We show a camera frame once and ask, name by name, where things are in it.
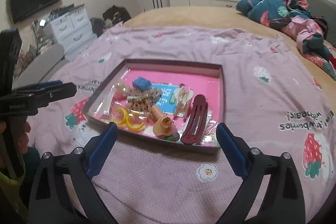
pink clothing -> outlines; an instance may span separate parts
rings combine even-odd
[[[281,29],[283,33],[296,41],[296,46],[300,53],[302,52],[302,42],[305,39],[310,39],[315,33],[319,33],[323,36],[323,31],[320,26],[312,19],[303,19],[300,16],[292,18],[286,27]]]

yellow hair tie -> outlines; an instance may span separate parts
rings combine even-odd
[[[123,112],[124,116],[120,121],[117,121],[116,119],[113,119],[113,122],[117,126],[122,126],[127,122],[128,113],[127,113],[126,109],[122,108],[122,107],[117,108],[115,111],[119,111],[119,110],[121,110]]]
[[[142,122],[141,124],[138,124],[138,125],[134,125],[134,124],[131,123],[131,119],[132,119],[132,116],[128,115],[128,117],[126,119],[126,122],[127,122],[127,126],[132,130],[140,130],[145,125],[144,122]]]

pile of clothes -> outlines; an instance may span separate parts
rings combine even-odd
[[[324,45],[327,21],[311,15],[307,0],[241,0],[236,9],[294,39],[304,58],[336,80],[336,59]]]

metal screw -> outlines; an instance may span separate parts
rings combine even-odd
[[[253,155],[259,155],[259,154],[260,154],[260,150],[259,150],[258,148],[252,148],[252,149],[251,149],[251,153],[252,153]]]
[[[50,157],[50,155],[51,155],[50,152],[45,152],[45,153],[43,154],[43,158],[44,158],[44,159],[48,159],[48,158]]]
[[[74,153],[75,153],[76,155],[80,155],[82,152],[83,152],[83,148],[81,148],[81,147],[77,147],[77,148],[75,148],[75,150],[74,150]]]
[[[290,153],[283,153],[283,157],[286,159],[286,160],[289,160],[291,158],[291,155]]]

gray sofa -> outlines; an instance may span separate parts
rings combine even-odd
[[[64,48],[62,45],[52,45],[43,54],[36,57],[18,79],[14,81],[13,89],[25,85],[48,82],[55,72],[66,63],[68,61],[64,59]]]
[[[325,17],[329,32],[326,40],[336,47],[336,4],[328,0],[307,0],[311,14],[316,17]]]

